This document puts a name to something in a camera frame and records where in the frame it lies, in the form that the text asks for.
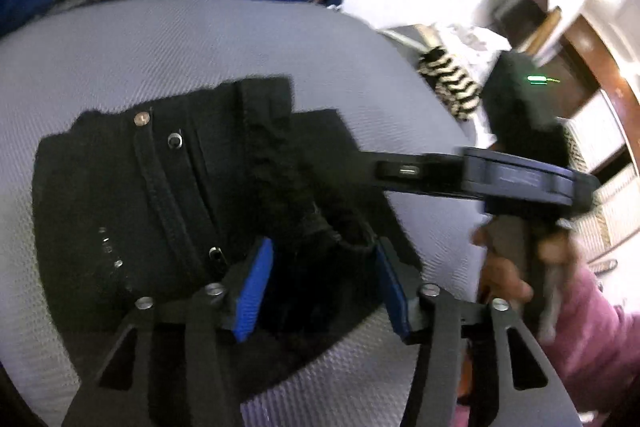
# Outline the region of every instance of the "pink jacket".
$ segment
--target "pink jacket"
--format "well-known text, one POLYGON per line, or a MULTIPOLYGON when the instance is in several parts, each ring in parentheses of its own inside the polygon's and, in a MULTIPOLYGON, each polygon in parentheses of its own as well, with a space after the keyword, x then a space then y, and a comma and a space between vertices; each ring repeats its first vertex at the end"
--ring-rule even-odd
MULTIPOLYGON (((596 278, 581 267, 564 291, 556 339, 542 346, 579 412, 606 413, 640 375, 640 314, 609 304, 596 278)), ((458 407, 454 427, 466 426, 468 409, 458 407)))

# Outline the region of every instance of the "black device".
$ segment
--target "black device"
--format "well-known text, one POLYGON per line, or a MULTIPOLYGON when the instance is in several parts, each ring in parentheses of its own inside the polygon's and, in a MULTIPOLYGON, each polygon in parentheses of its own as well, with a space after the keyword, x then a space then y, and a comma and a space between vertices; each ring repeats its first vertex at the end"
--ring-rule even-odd
MULTIPOLYGON (((472 148, 458 156, 354 152, 318 167, 321 172, 322 168, 348 172, 348 181, 388 190, 482 200, 488 211, 527 219, 584 213, 598 186, 588 174, 472 148)), ((470 426, 507 427, 516 421, 522 427, 580 425, 558 375, 505 302, 483 305, 459 301, 440 288, 435 293, 437 287, 423 285, 414 266, 399 262, 385 238, 376 248, 376 263, 394 331, 405 343, 420 344, 402 427, 450 425, 463 339, 469 341, 474 360, 470 426)), ((146 397, 153 355, 145 335, 150 335, 155 321, 161 321, 184 325, 185 410, 190 411, 191 426, 241 426, 240 404, 234 399, 224 355, 228 338, 219 331, 222 302, 223 295, 212 297, 199 291, 191 299, 165 303, 153 311, 130 312, 101 370, 94 380, 82 384, 63 425, 124 424, 134 410, 137 425, 154 425, 146 397), (146 341, 138 341, 130 382, 121 390, 104 389, 100 383, 118 363, 119 349, 134 331, 146 341), (203 396, 203 389, 215 393, 215 399, 203 396)))
MULTIPOLYGON (((570 163, 569 149, 564 128, 556 118, 558 111, 555 100, 549 96, 546 86, 530 80, 540 76, 543 76, 543 72, 528 55, 514 51, 500 53, 482 88, 482 107, 502 152, 566 169, 570 163)), ((581 203, 583 208, 590 208, 590 201, 581 203)), ((552 208, 532 210, 529 216, 522 216, 522 241, 518 241, 517 245, 510 244, 507 248, 511 251, 510 255, 524 258, 524 265, 519 268, 526 274, 525 279, 534 292, 533 298, 523 309, 525 324, 534 334, 551 339, 555 336, 555 319, 545 311, 559 306, 558 294, 553 287, 556 284, 554 281, 561 278, 560 269, 546 267, 536 251, 539 241, 555 229, 557 219, 562 216, 554 213, 552 208)), ((494 216, 505 214, 488 211, 494 216)), ((494 223, 489 234, 498 233, 508 237, 509 234, 501 228, 503 225, 504 220, 494 223)), ((502 243, 496 237, 492 238, 492 242, 502 243)))

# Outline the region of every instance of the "black metal bracket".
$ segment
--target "black metal bracket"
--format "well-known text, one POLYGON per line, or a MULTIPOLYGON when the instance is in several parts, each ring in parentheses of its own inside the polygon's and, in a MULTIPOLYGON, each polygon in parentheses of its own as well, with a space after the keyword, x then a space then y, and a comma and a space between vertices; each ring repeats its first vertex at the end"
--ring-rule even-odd
POLYGON ((334 176, 338 169, 351 182, 385 190, 481 200, 487 214, 524 219, 527 283, 534 290, 524 320, 538 333, 548 302, 546 268, 537 256, 537 244, 556 229, 559 219, 588 212, 599 183, 590 174, 528 158, 477 148, 460 152, 419 156, 356 152, 322 168, 334 176))
POLYGON ((190 300, 134 309, 122 321, 94 378, 82 382, 63 427, 157 427, 150 411, 150 363, 158 324, 184 325, 189 417, 181 425, 242 427, 240 402, 227 367, 228 342, 220 338, 224 295, 206 289, 190 300), (123 355, 126 350, 132 354, 123 355))
POLYGON ((384 238, 378 263, 394 331, 405 344, 420 344, 401 427, 451 425, 467 350, 473 365, 470 427, 581 425, 542 348, 506 301, 461 301, 422 283, 384 238))

